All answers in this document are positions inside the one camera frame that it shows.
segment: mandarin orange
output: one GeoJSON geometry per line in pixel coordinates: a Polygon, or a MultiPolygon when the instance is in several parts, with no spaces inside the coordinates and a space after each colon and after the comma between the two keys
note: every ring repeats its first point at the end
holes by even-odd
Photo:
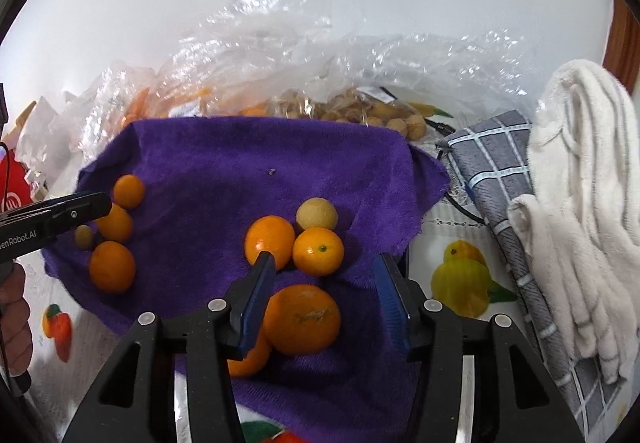
{"type": "Polygon", "coordinates": [[[336,271],[344,258],[344,245],[334,232],[313,227],[293,244],[293,263],[309,275],[324,277],[336,271]]]}
{"type": "Polygon", "coordinates": [[[226,363],[229,366],[229,375],[231,375],[231,378],[254,375],[267,365],[270,355],[271,345],[262,331],[260,331],[254,348],[247,353],[244,360],[241,362],[237,362],[236,360],[226,360],[226,363]]]}
{"type": "Polygon", "coordinates": [[[271,297],[262,329],[279,352],[292,357],[313,355],[335,342],[340,310],[319,287],[296,284],[271,297]]]}
{"type": "Polygon", "coordinates": [[[124,293],[136,276],[136,260],[123,245],[105,241],[96,246],[89,259],[89,276],[105,293],[124,293]]]}
{"type": "Polygon", "coordinates": [[[145,198],[145,184],[133,174],[126,174],[113,185],[113,201],[122,208],[131,210],[145,198]]]}
{"type": "Polygon", "coordinates": [[[95,219],[94,223],[107,241],[126,243],[133,233],[133,219],[116,203],[111,205],[109,215],[95,219]]]}
{"type": "Polygon", "coordinates": [[[287,219],[266,216],[249,227],[244,238],[244,254],[249,264],[255,264],[261,251],[273,255],[276,268],[282,269],[291,260],[296,232],[287,219]]]}

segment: purple towel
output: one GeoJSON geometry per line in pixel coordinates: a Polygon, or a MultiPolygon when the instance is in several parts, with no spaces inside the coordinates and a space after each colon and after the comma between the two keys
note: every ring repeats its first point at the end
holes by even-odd
{"type": "Polygon", "coordinates": [[[193,312],[249,270],[244,234],[259,217],[293,222],[308,198],[337,208],[342,268],[325,279],[282,271],[276,289],[315,283],[342,312],[336,343],[319,355],[273,353],[252,379],[234,380],[236,402],[278,420],[309,443],[400,440],[417,368],[394,352],[369,265],[398,255],[420,232],[422,215],[449,179],[433,158],[391,130],[320,121],[185,118],[139,121],[81,172],[78,190],[110,192],[136,174],[146,184],[131,212],[127,247],[138,269],[132,288],[108,296],[90,282],[88,254],[73,235],[45,252],[47,272],[117,334],[145,311],[164,318],[193,312]]]}

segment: gray plaid towel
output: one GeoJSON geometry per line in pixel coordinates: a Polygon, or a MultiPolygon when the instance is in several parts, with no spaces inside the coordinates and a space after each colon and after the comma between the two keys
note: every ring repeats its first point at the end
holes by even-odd
{"type": "Polygon", "coordinates": [[[587,437],[620,389],[606,385],[595,359],[569,359],[561,335],[533,279],[527,259],[507,219],[507,205],[532,194],[527,166],[531,123],[516,110],[439,140],[487,226],[494,232],[518,290],[527,336],[545,363],[575,419],[587,437]]]}

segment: clear plastic bag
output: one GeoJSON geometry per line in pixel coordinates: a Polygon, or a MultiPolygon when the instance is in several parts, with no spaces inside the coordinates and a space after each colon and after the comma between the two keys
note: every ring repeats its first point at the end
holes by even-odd
{"type": "Polygon", "coordinates": [[[476,121],[513,108],[532,115],[519,40],[507,32],[334,39],[333,2],[237,0],[199,23],[157,75],[114,64],[50,127],[90,162],[145,118],[306,116],[383,125],[413,140],[429,109],[476,121]],[[363,87],[386,87],[411,104],[375,102],[363,87]]]}
{"type": "Polygon", "coordinates": [[[49,125],[58,117],[50,103],[41,98],[33,107],[18,138],[15,159],[27,167],[25,180],[31,198],[41,200],[47,185],[58,178],[71,158],[66,136],[55,134],[49,125]]]}
{"type": "Polygon", "coordinates": [[[165,63],[146,115],[168,117],[195,102],[200,116],[241,114],[289,93],[327,103],[353,87],[410,90],[449,114],[487,118],[534,99],[519,40],[410,35],[330,38],[332,0],[239,0],[207,19],[165,63]]]}
{"type": "Polygon", "coordinates": [[[244,109],[240,114],[386,127],[410,141],[421,140],[427,131],[427,125],[416,108],[394,99],[379,87],[351,87],[326,103],[314,102],[291,90],[267,104],[244,109]]]}
{"type": "Polygon", "coordinates": [[[66,104],[49,125],[66,137],[72,153],[93,161],[127,123],[142,118],[142,104],[156,73],[114,62],[77,98],[66,104]]]}

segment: wooden door frame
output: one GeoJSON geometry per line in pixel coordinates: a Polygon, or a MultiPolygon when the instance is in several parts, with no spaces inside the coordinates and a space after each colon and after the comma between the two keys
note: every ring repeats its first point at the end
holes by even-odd
{"type": "Polygon", "coordinates": [[[613,19],[602,65],[633,94],[640,71],[640,24],[624,0],[613,0],[613,19]]]}

